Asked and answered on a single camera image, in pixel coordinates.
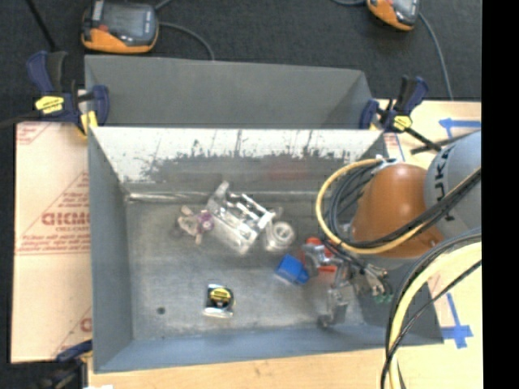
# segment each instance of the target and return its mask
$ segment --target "blue clamp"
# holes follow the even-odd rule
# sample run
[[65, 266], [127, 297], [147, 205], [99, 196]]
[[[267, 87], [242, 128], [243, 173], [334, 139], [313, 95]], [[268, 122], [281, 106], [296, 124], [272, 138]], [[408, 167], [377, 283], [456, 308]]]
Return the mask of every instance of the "blue clamp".
[[410, 118], [411, 112], [422, 103], [428, 92], [427, 83], [419, 76], [414, 79], [402, 76], [400, 93], [396, 102], [393, 104], [390, 100], [386, 109], [381, 109], [377, 100], [370, 99], [362, 110], [360, 128], [369, 128], [377, 113], [380, 116], [380, 125], [383, 130], [398, 133], [407, 131], [413, 123]]
[[305, 284], [310, 278], [303, 263], [289, 254], [277, 266], [276, 274], [294, 284]]
[[28, 76], [41, 93], [41, 98], [35, 104], [39, 118], [42, 121], [72, 122], [86, 132], [79, 103], [90, 101], [89, 110], [94, 111], [97, 124], [103, 125], [109, 112], [108, 88], [105, 85], [94, 85], [90, 92], [77, 96], [72, 85], [71, 92], [64, 92], [61, 73], [65, 57], [66, 52], [47, 53], [42, 50], [26, 62]]

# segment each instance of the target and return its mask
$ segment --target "yellow cable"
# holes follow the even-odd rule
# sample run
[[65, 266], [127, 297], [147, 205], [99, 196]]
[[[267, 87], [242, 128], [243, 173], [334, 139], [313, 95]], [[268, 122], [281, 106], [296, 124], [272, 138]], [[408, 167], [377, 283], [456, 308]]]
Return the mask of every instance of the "yellow cable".
[[317, 221], [319, 222], [319, 226], [322, 228], [326, 236], [335, 244], [339, 245], [345, 250], [349, 250], [351, 252], [356, 252], [357, 254], [379, 254], [381, 252], [385, 252], [386, 250], [391, 250], [395, 246], [400, 245], [402, 242], [407, 241], [409, 238], [411, 238], [413, 235], [416, 234], [417, 231], [419, 231], [425, 224], [420, 224], [416, 228], [411, 229], [407, 233], [401, 235], [397, 239], [394, 239], [390, 242], [387, 242], [383, 245], [376, 246], [373, 248], [357, 248], [356, 246], [351, 246], [346, 243], [344, 243], [338, 236], [333, 234], [333, 232], [328, 228], [326, 225], [326, 222], [324, 222], [323, 214], [322, 214], [322, 202], [324, 194], [326, 193], [326, 190], [332, 185], [334, 181], [336, 181], [340, 176], [343, 176], [347, 173], [349, 173], [351, 170], [354, 170], [358, 167], [364, 167], [368, 165], [377, 165], [384, 161], [384, 159], [381, 158], [375, 158], [375, 159], [367, 159], [367, 160], [361, 160], [357, 161], [355, 163], [352, 163], [350, 165], [346, 165], [340, 169], [338, 169], [334, 174], [332, 174], [326, 182], [321, 186], [321, 189], [319, 193], [317, 194], [317, 199], [315, 200], [315, 215], [317, 217]]
[[[388, 349], [391, 350], [392, 346], [395, 343], [400, 331], [401, 326], [404, 322], [405, 313], [407, 312], [410, 303], [413, 300], [413, 297], [419, 291], [419, 289], [427, 282], [427, 280], [433, 276], [436, 272], [438, 272], [442, 267], [450, 264], [454, 267], [458, 266], [458, 263], [462, 263], [462, 259], [466, 259], [468, 257], [474, 257], [475, 254], [480, 254], [482, 251], [482, 243], [475, 242], [473, 244], [469, 244], [454, 250], [453, 252], [442, 255], [438, 259], [436, 259], [431, 265], [425, 268], [420, 274], [416, 277], [416, 279], [410, 284], [408, 289], [405, 291], [404, 295], [402, 295], [400, 303], [398, 304], [397, 311], [393, 317], [391, 332], [389, 335], [389, 346]], [[389, 365], [389, 382], [391, 383], [392, 389], [400, 389], [400, 379], [398, 377], [398, 361], [397, 356], [393, 356], [392, 361]]]

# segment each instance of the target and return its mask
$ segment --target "blue tape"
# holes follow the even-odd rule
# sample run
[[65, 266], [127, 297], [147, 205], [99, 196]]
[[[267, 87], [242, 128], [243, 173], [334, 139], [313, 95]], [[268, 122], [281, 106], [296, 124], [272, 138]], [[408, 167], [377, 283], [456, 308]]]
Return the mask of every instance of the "blue tape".
[[456, 127], [481, 128], [480, 121], [453, 120], [452, 118], [444, 118], [443, 120], [439, 120], [438, 123], [447, 131], [447, 136], [450, 139], [453, 137], [451, 128], [456, 128]]
[[453, 313], [454, 317], [454, 326], [451, 327], [441, 327], [441, 333], [444, 339], [453, 339], [456, 343], [457, 348], [466, 348], [467, 337], [474, 337], [474, 334], [470, 330], [470, 326], [462, 326], [460, 319], [456, 312], [456, 307], [454, 306], [453, 295], [451, 293], [447, 293], [448, 305]]

